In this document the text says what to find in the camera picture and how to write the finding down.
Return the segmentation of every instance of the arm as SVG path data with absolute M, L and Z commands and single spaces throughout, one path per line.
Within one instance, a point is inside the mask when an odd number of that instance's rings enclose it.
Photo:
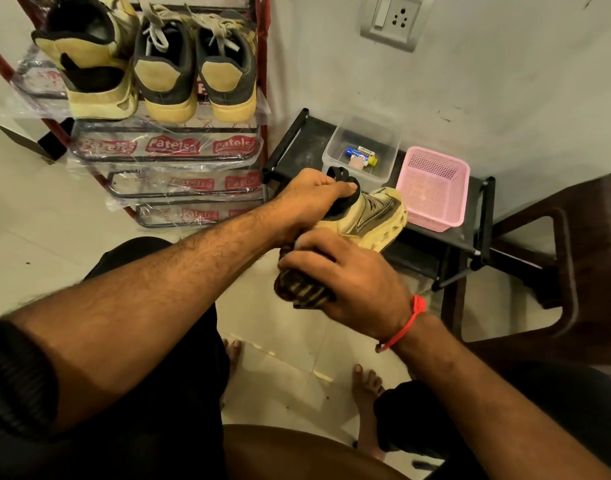
M 304 170 L 269 204 L 7 316 L 52 362 L 57 429 L 130 391 L 256 259 L 354 191 Z
M 335 262 L 310 249 L 317 248 Z M 301 236 L 281 267 L 334 290 L 323 311 L 386 341 L 411 316 L 410 293 L 383 257 L 328 230 Z M 611 470 L 466 349 L 431 314 L 421 314 L 394 351 L 438 397 L 493 479 L 611 480 Z

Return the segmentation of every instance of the hand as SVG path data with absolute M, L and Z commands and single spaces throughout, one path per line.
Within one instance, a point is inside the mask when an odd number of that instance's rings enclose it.
M 276 199 L 264 206 L 271 213 L 271 220 L 280 223 L 280 242 L 276 245 L 293 241 L 311 229 L 336 199 L 349 197 L 356 191 L 356 184 L 336 182 L 313 168 L 301 170 Z
M 324 304 L 324 313 L 379 341 L 391 339 L 412 315 L 410 291 L 381 254 L 361 249 L 329 229 L 303 234 L 278 265 L 299 269 L 333 290 L 337 300 Z

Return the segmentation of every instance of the switch plate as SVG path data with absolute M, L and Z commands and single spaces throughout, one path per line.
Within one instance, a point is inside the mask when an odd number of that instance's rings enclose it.
M 363 0 L 361 36 L 414 52 L 434 0 Z

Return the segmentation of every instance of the hairy forearm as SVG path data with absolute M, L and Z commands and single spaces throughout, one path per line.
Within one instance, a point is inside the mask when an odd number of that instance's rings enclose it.
M 395 352 L 428 384 L 492 479 L 611 479 L 555 421 L 422 314 Z
M 276 234 L 265 206 L 10 314 L 54 365 L 56 427 L 138 384 Z

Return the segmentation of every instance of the red metal shoe rack frame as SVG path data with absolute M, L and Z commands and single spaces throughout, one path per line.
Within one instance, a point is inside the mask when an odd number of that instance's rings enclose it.
M 26 15 L 28 15 L 32 24 L 37 28 L 43 25 L 43 13 L 36 3 L 30 0 L 17 0 Z M 271 23 L 269 0 L 253 0 L 254 12 L 257 23 L 257 72 L 259 75 L 259 85 L 263 94 L 268 95 L 268 31 Z M 14 68 L 0 54 L 0 75 L 6 82 L 11 81 L 14 76 Z M 54 136 L 61 142 L 64 147 L 70 147 L 70 135 L 61 128 L 61 125 L 55 120 L 42 119 L 45 126 L 52 132 Z M 261 151 L 261 167 L 268 159 L 268 126 L 261 125 L 261 136 L 263 138 L 263 149 Z M 93 173 L 92 176 L 100 183 L 103 188 L 107 187 L 107 179 L 98 173 Z M 131 207 L 125 207 L 124 210 L 135 218 L 136 213 Z

